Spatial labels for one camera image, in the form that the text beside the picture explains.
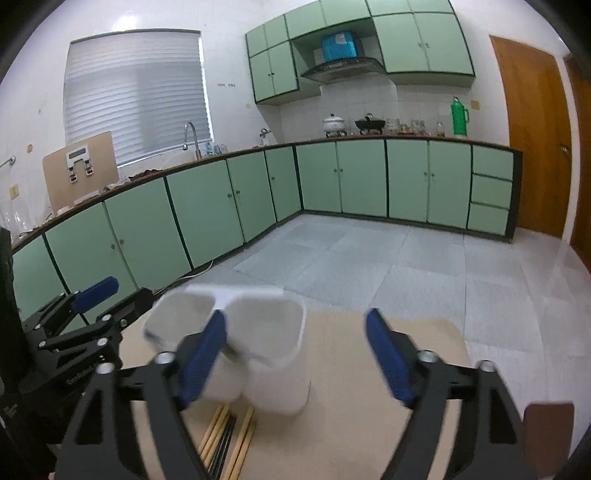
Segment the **plain bamboo chopstick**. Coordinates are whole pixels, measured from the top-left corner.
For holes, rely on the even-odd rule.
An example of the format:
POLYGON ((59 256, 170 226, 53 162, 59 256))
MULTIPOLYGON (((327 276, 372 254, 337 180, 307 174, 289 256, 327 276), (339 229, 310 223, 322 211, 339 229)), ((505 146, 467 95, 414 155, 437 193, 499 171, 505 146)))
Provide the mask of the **plain bamboo chopstick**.
POLYGON ((245 439, 240 444, 238 457, 236 457, 235 464, 232 466, 229 476, 230 480, 238 480, 240 473, 242 473, 243 464, 245 464, 246 455, 249 453, 254 431, 256 431, 256 423, 250 423, 245 433, 245 439))

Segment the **red-handled bamboo chopstick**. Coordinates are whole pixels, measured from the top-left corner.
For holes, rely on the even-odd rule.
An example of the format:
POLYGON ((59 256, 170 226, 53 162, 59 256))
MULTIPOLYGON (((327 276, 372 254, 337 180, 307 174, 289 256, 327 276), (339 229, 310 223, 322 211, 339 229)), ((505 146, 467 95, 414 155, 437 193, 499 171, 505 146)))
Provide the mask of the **red-handled bamboo chopstick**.
POLYGON ((242 449, 242 443, 245 442, 246 433, 249 430, 250 421, 252 421, 252 415, 254 412, 254 408, 249 406, 245 413, 245 418, 243 418, 242 426, 240 427, 238 433, 238 439, 235 441, 235 447, 231 451, 231 455, 229 456, 228 461, 226 462, 224 472, 222 473, 221 479, 228 480, 231 478, 232 470, 235 469, 236 460, 238 460, 238 455, 240 449, 242 449))

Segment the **white twin-compartment utensil holder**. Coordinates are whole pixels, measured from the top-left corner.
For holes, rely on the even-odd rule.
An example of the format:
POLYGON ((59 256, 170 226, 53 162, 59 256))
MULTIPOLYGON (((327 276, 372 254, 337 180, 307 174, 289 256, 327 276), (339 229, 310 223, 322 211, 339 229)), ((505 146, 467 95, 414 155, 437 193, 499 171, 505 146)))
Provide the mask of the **white twin-compartment utensil holder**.
POLYGON ((307 307, 283 289, 190 284, 161 297, 147 314, 144 339, 174 351, 204 329, 216 310, 226 320, 228 346, 218 354, 202 397, 222 403, 245 398, 259 411, 294 416, 310 391, 307 307))

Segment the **green lower kitchen cabinets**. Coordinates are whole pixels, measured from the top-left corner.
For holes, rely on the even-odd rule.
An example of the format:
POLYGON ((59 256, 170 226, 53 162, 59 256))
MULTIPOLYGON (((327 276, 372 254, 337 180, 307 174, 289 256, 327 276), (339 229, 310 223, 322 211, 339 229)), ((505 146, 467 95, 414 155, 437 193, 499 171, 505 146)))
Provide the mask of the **green lower kitchen cabinets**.
POLYGON ((301 213, 511 239, 520 151, 467 140, 352 138, 218 156, 116 187, 53 219, 13 250, 28 318, 106 277, 119 297, 164 289, 301 213))

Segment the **clear glass pitcher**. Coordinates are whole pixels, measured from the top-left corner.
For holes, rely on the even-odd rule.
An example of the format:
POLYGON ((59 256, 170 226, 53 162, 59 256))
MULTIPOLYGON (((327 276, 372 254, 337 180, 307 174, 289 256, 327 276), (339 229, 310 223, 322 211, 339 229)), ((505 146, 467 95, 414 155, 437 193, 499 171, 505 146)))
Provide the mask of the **clear glass pitcher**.
POLYGON ((13 243, 35 229, 29 208, 21 197, 1 201, 1 224, 10 232, 13 243))

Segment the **brown board with device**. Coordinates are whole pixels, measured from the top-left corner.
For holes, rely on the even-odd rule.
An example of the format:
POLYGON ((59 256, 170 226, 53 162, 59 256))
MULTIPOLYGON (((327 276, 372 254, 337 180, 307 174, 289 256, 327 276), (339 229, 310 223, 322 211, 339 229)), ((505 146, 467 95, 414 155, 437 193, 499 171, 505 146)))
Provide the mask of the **brown board with device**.
POLYGON ((45 156, 42 167, 55 216, 119 181, 110 132, 75 142, 45 156))

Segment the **white window blind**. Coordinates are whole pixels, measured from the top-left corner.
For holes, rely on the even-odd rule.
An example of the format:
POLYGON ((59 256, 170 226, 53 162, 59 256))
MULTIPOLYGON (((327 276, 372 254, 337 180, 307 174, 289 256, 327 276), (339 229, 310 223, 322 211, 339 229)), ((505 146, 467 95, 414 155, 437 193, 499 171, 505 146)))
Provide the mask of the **white window blind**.
POLYGON ((120 165, 181 147, 187 121, 199 144, 211 141, 200 33, 133 30, 71 42, 63 118, 67 144, 110 132, 120 165))

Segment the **white cooking pot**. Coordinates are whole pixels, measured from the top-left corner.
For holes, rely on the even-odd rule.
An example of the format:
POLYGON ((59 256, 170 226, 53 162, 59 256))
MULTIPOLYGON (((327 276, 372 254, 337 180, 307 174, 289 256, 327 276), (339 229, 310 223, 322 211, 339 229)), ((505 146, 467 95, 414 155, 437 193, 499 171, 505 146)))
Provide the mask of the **white cooking pot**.
POLYGON ((345 120, 335 114, 331 114, 322 120, 322 128, 324 129, 325 137, 327 138, 344 137, 348 135, 345 120))

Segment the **wooden door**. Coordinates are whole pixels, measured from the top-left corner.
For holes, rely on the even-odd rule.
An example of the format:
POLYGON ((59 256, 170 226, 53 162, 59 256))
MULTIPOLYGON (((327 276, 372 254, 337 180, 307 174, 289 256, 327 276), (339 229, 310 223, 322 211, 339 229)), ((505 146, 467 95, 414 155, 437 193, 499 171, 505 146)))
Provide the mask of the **wooden door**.
POLYGON ((569 205, 572 155, 566 95, 554 56, 493 36, 510 146, 523 152, 517 224, 560 238, 569 205))
POLYGON ((572 55, 565 59, 578 122, 580 179, 571 247, 590 270, 590 81, 572 55))

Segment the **green thermos flask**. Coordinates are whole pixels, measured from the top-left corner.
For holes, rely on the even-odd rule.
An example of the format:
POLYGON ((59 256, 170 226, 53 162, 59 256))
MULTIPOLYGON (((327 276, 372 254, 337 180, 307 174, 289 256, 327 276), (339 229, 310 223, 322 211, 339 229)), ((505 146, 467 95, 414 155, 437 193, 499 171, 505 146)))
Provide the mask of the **green thermos flask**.
POLYGON ((470 114, 465 105, 458 97, 455 97, 451 104, 451 118, 455 136, 467 137, 470 114))

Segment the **black wok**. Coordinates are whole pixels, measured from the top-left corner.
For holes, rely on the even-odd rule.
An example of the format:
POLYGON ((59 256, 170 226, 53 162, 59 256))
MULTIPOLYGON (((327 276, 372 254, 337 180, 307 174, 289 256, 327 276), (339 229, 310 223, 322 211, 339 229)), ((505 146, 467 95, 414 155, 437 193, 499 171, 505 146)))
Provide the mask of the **black wok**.
POLYGON ((373 114, 367 114, 355 121, 360 135, 383 135, 386 121, 377 119, 373 114))

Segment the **glass jars on counter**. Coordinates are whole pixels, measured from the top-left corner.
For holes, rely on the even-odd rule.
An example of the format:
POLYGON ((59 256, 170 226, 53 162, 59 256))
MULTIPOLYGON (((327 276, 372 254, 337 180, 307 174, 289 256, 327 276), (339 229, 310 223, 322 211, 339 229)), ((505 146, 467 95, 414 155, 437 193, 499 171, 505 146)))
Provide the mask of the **glass jars on counter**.
POLYGON ((386 128, 392 135, 446 137, 446 132, 441 122, 437 123, 434 130, 429 130, 424 120, 412 119, 409 123, 404 123, 399 118, 388 118, 386 120, 386 128))

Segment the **black range hood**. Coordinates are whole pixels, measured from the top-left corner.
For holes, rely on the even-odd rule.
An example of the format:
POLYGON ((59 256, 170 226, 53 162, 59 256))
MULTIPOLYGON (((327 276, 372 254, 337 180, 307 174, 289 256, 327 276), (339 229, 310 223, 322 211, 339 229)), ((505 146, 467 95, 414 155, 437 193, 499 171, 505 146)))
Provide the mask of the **black range hood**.
POLYGON ((372 57, 351 57, 317 65, 302 73, 301 78, 329 85, 356 77, 384 74, 386 74, 386 70, 377 59, 372 57))

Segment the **blue box above hood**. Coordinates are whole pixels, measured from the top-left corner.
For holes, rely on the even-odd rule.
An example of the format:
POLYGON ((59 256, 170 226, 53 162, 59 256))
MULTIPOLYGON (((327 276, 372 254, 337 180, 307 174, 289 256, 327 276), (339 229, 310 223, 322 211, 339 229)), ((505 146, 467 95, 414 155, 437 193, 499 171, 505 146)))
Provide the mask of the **blue box above hood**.
POLYGON ((363 56, 360 38, 352 31, 342 31, 322 38, 322 55, 325 62, 363 56))

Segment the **wall towel rail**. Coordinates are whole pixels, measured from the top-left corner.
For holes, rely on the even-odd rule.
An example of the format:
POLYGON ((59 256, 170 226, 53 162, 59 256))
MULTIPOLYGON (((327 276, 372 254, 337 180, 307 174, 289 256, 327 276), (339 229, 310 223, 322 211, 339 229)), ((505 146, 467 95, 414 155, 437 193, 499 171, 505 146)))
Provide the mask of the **wall towel rail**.
POLYGON ((13 166, 15 162, 16 162, 16 157, 11 156, 6 161, 4 161, 0 164, 0 168, 3 168, 4 166, 13 166))

